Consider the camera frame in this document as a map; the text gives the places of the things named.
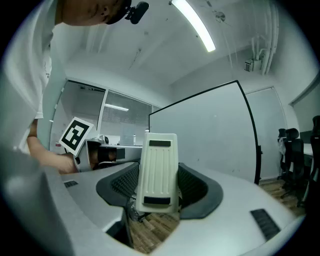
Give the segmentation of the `white ceiling pipes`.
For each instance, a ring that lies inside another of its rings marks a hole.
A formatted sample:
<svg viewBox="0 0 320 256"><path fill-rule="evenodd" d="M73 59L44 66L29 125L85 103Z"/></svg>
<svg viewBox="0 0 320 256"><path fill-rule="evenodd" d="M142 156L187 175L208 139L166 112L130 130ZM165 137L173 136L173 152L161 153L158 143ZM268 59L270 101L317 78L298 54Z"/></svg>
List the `white ceiling pipes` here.
<svg viewBox="0 0 320 256"><path fill-rule="evenodd" d="M278 46L279 11L275 0L251 0L253 37L251 50L253 70L267 75Z"/></svg>

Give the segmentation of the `black-framed whiteboard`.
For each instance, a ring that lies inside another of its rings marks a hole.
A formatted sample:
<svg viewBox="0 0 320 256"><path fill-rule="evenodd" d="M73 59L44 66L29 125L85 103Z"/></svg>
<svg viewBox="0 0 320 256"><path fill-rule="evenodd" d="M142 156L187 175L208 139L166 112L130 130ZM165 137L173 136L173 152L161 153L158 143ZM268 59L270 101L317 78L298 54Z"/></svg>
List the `black-framed whiteboard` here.
<svg viewBox="0 0 320 256"><path fill-rule="evenodd" d="M181 163L259 183L261 149L252 110L238 80L151 113L149 131L176 134Z"/></svg>

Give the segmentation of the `person's left forearm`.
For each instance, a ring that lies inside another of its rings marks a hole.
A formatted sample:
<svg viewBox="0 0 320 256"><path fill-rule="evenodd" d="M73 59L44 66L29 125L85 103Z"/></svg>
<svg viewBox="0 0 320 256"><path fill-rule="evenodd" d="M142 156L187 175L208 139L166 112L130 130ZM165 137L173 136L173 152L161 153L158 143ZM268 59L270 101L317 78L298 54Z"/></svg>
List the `person's left forearm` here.
<svg viewBox="0 0 320 256"><path fill-rule="evenodd" d="M26 140L30 155L37 159L42 166L56 168L62 175L77 173L73 155L71 153L56 154L47 150L38 139L37 126L38 120L35 119L30 126Z"/></svg>

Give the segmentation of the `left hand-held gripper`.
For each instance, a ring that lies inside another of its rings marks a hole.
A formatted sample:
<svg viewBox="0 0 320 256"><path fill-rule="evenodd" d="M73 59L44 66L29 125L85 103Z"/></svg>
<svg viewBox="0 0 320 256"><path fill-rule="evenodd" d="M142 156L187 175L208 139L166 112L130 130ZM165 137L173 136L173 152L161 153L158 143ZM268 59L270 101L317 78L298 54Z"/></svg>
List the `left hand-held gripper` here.
<svg viewBox="0 0 320 256"><path fill-rule="evenodd" d="M59 143L71 153L77 171L88 172L100 164L138 162L142 146L112 146L103 137L91 137L94 125L74 117Z"/></svg>

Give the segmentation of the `white desk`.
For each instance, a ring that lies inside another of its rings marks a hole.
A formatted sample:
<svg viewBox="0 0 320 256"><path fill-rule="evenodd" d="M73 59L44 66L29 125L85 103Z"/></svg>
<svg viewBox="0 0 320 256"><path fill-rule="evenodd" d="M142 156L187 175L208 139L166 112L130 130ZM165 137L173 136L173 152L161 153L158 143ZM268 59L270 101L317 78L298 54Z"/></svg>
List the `white desk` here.
<svg viewBox="0 0 320 256"><path fill-rule="evenodd" d="M306 158L313 159L313 149L310 143L305 143L303 145L303 154Z"/></svg>

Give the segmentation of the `black office chair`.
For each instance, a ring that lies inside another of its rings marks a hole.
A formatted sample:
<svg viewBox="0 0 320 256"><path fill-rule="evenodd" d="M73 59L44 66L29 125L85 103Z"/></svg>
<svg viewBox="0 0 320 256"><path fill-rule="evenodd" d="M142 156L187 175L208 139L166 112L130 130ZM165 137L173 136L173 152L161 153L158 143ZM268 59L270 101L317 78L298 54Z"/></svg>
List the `black office chair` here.
<svg viewBox="0 0 320 256"><path fill-rule="evenodd" d="M300 133L296 128L287 129L285 132L285 193L280 196L281 199L298 189L304 179L304 142L299 138Z"/></svg>
<svg viewBox="0 0 320 256"><path fill-rule="evenodd" d="M314 187L317 186L318 176L320 175L320 115L314 116L312 122L313 129L309 137L310 149L312 151L311 168L305 194L300 203L301 206L304 206L307 213L311 211Z"/></svg>

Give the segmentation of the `long ceiling light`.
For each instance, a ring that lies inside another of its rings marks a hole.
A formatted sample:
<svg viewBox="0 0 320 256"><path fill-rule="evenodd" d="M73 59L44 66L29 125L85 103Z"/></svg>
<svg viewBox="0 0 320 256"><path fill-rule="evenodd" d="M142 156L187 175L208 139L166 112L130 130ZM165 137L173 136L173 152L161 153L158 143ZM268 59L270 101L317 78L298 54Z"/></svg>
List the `long ceiling light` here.
<svg viewBox="0 0 320 256"><path fill-rule="evenodd" d="M174 5L192 25L197 35L202 40L206 50L209 53L214 51L216 49L214 41L205 24L192 6L186 0L171 0L171 4Z"/></svg>

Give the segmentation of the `glass office partition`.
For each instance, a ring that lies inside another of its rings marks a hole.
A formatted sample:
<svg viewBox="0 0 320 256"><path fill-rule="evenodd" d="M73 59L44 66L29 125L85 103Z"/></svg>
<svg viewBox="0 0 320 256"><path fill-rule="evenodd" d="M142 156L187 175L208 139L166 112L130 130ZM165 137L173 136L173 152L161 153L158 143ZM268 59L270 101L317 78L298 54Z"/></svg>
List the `glass office partition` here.
<svg viewBox="0 0 320 256"><path fill-rule="evenodd" d="M93 124L91 135L102 137L112 146L142 146L149 130L149 115L157 110L157 106L113 90L69 80L51 120L49 149L66 152L59 139L74 117Z"/></svg>

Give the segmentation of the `white whiteboard eraser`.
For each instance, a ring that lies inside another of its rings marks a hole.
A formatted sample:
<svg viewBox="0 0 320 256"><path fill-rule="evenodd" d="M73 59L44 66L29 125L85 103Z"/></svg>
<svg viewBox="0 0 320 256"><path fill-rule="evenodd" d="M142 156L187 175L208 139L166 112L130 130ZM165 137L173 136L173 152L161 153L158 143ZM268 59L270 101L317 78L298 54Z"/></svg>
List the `white whiteboard eraser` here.
<svg viewBox="0 0 320 256"><path fill-rule="evenodd" d="M135 208L176 213L179 208L178 140L174 133L146 133L139 166Z"/></svg>

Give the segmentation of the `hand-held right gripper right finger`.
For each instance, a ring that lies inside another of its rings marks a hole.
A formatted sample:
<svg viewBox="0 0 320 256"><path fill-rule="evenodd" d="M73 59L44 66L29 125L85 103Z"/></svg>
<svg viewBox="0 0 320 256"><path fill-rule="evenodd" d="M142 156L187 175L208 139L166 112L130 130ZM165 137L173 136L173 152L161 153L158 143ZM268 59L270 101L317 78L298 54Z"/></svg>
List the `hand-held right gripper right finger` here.
<svg viewBox="0 0 320 256"><path fill-rule="evenodd" d="M180 222L154 256L273 256L304 218L258 185L179 164Z"/></svg>

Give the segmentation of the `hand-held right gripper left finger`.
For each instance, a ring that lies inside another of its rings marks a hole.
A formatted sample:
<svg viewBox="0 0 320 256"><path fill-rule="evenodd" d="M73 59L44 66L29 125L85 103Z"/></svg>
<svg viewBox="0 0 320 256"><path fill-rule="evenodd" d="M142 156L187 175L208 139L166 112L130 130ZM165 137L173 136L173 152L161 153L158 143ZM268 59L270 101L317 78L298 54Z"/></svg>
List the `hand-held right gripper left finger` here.
<svg viewBox="0 0 320 256"><path fill-rule="evenodd" d="M111 181L137 168L136 162L74 174L45 176L55 207L73 250L132 250L126 206L128 200Z"/></svg>

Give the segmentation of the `white T-shirt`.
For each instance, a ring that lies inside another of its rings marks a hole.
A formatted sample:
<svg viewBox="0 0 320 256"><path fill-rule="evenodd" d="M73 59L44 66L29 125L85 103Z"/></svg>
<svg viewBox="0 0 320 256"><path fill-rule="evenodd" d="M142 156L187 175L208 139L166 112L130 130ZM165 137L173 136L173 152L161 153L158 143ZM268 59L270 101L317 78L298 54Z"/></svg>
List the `white T-shirt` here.
<svg viewBox="0 0 320 256"><path fill-rule="evenodd" d="M0 145L29 154L27 137L42 119L52 71L51 41L64 0L44 0L14 33L0 61Z"/></svg>

